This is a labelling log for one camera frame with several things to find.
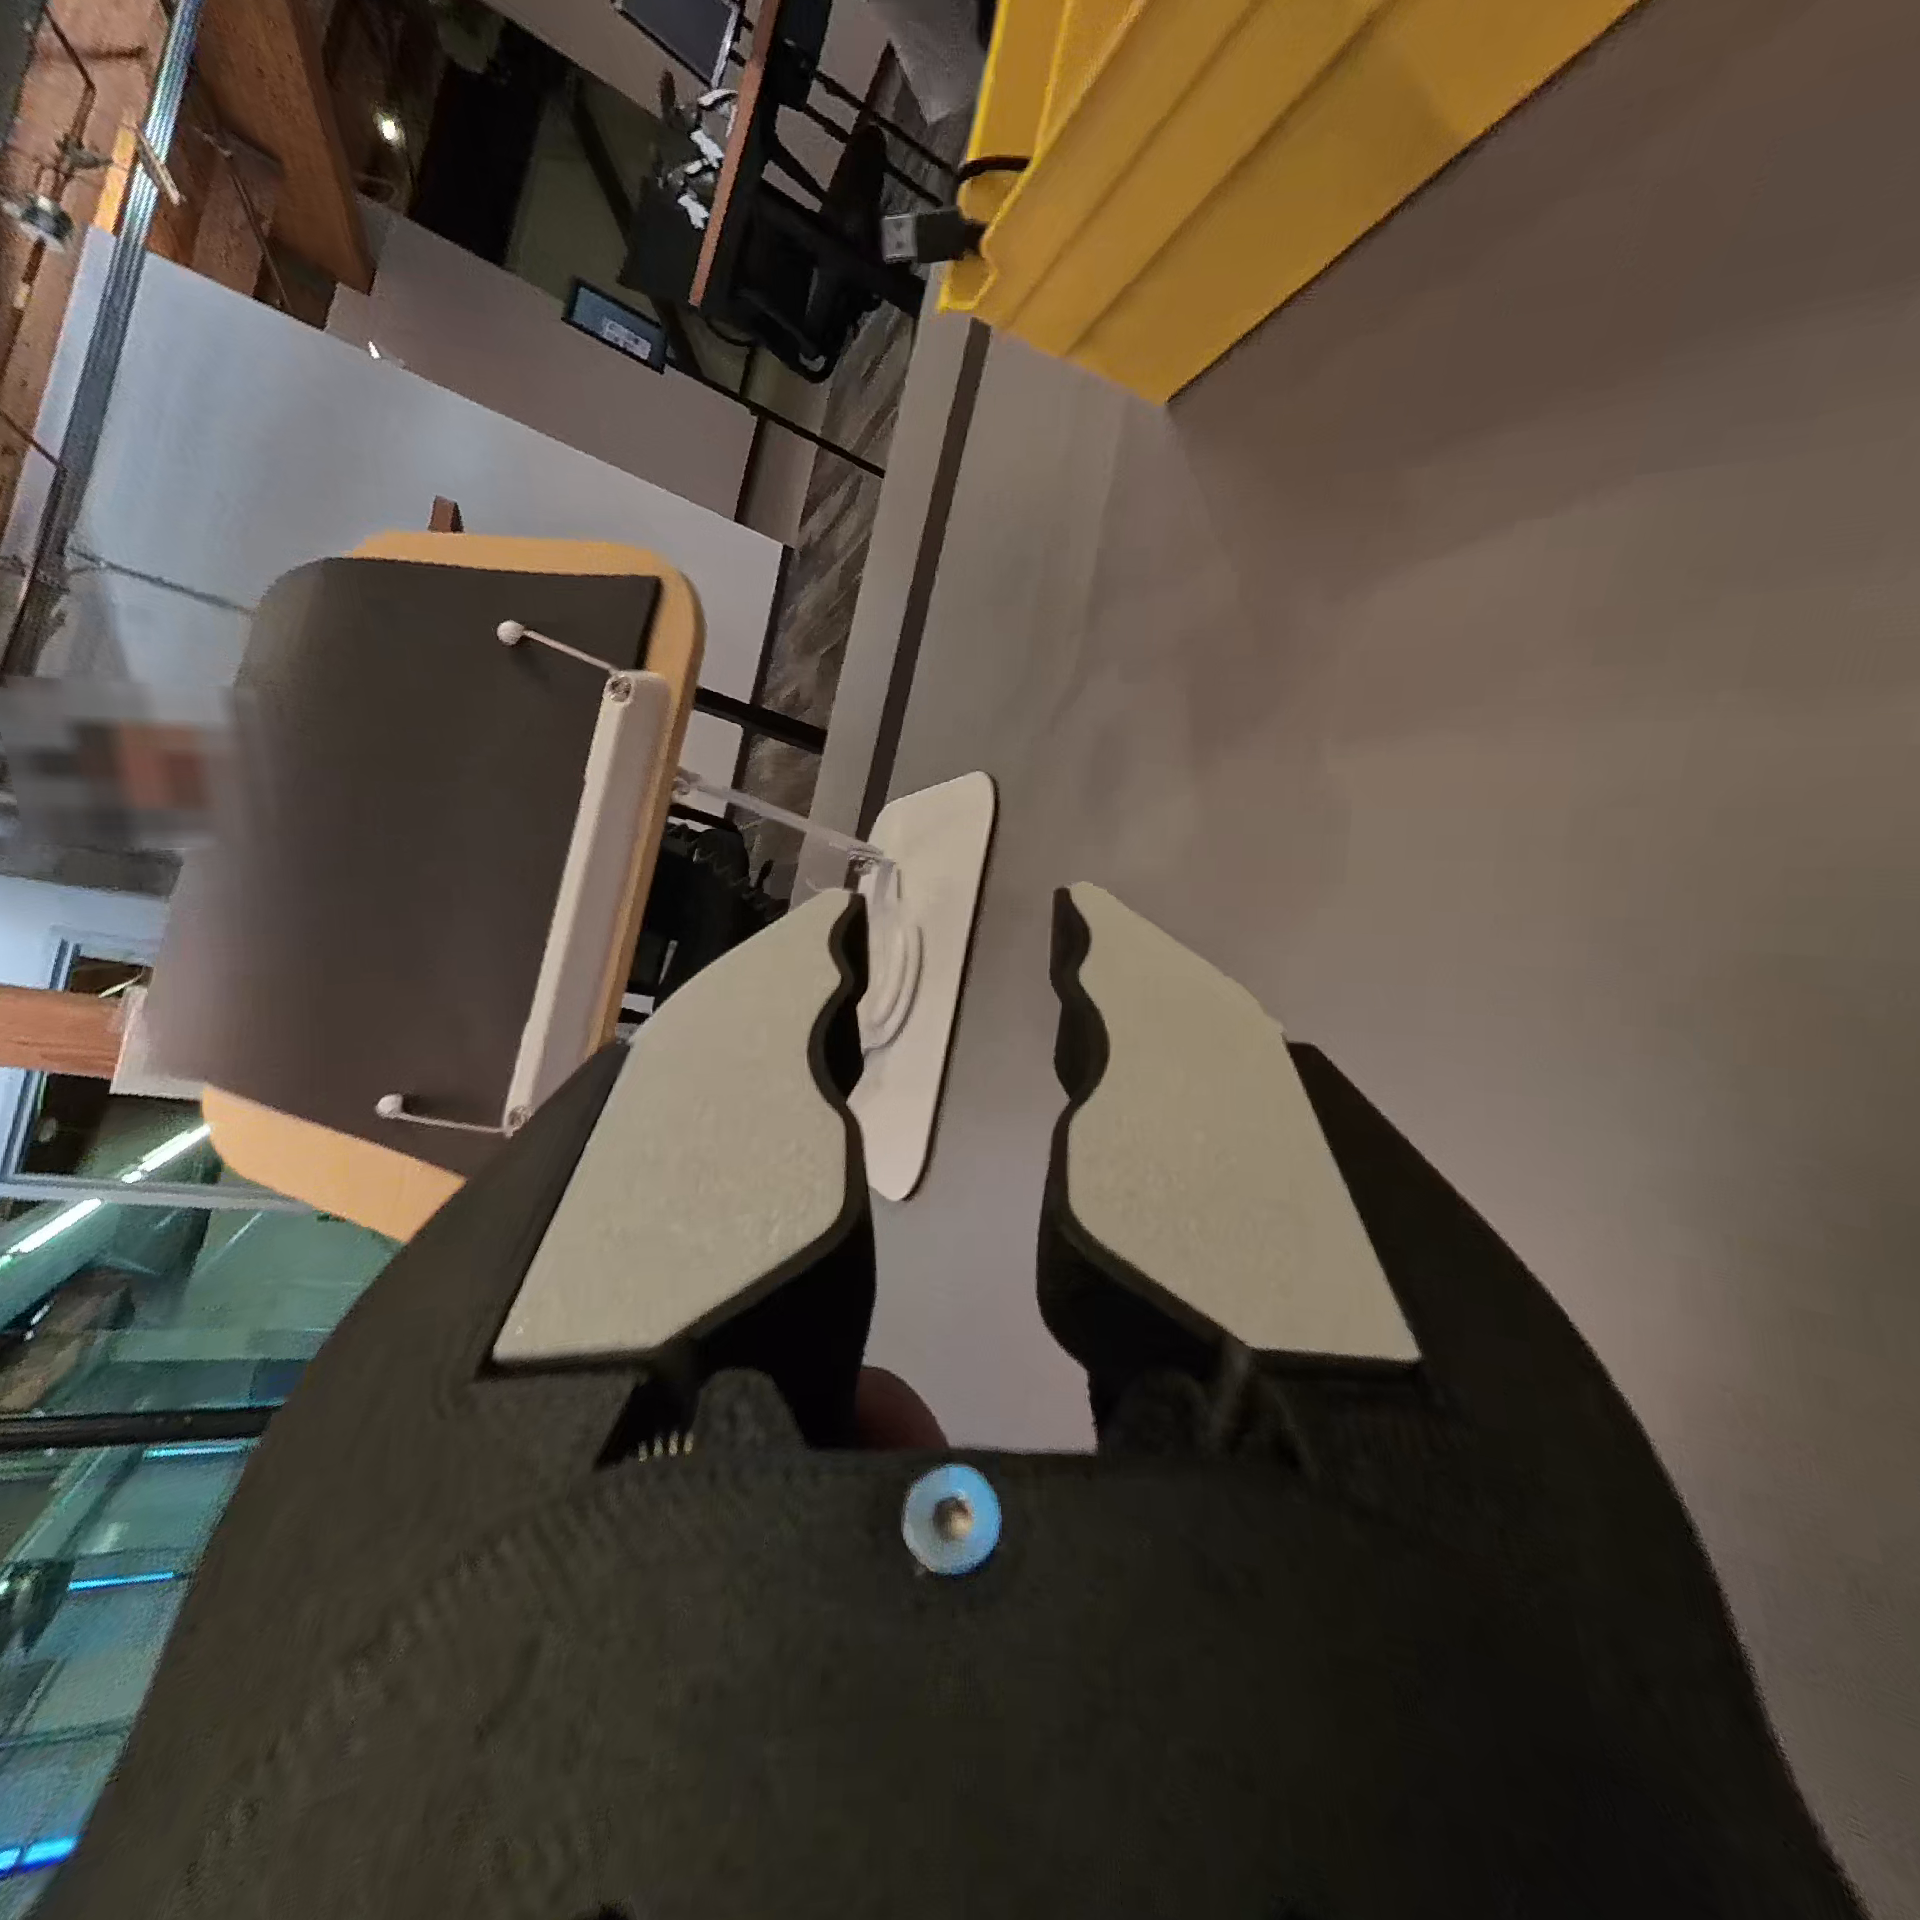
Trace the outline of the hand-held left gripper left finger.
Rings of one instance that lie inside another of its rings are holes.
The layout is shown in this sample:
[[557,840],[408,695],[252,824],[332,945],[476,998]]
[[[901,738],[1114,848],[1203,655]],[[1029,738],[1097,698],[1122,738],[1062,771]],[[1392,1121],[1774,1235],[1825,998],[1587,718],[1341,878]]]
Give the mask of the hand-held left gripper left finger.
[[824,1250],[869,1193],[832,1071],[862,979],[862,894],[812,894],[633,1037],[493,1363],[666,1356]]

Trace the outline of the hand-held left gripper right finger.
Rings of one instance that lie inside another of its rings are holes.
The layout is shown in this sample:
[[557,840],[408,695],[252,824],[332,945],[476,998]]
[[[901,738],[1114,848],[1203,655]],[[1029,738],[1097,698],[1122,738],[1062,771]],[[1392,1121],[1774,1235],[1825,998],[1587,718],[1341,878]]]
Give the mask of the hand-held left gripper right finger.
[[1404,1372],[1417,1336],[1282,1023],[1106,884],[1052,900],[1038,1315],[1086,1372]]

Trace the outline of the black office chair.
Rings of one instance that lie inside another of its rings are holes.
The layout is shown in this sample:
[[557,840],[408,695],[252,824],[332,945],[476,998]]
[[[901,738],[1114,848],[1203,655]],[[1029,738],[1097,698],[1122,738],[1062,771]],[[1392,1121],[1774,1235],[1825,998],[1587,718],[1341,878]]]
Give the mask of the black office chair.
[[922,209],[934,191],[894,149],[928,161],[934,174],[948,167],[878,116],[858,116],[833,135],[832,182],[797,199],[774,182],[786,157],[772,120],[755,116],[731,135],[695,270],[695,311],[809,381],[840,370],[870,311],[894,307],[908,317],[922,311],[928,278],[881,255],[881,225],[890,185],[905,185]]

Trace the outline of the yellow plastic bin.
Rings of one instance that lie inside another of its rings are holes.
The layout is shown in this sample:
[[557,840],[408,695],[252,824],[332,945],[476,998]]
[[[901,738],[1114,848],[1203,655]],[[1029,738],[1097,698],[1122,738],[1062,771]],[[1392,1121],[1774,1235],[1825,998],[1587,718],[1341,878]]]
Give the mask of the yellow plastic bin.
[[1173,403],[1629,0],[1011,0],[939,311]]

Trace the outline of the tablet in orange case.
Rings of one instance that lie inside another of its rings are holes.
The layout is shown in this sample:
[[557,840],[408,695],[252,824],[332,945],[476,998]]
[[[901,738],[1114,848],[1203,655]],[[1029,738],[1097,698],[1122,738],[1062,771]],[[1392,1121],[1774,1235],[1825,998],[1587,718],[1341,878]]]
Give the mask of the tablet in orange case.
[[620,541],[379,532],[260,599],[140,1015],[234,1173],[411,1241],[620,1047],[703,652]]

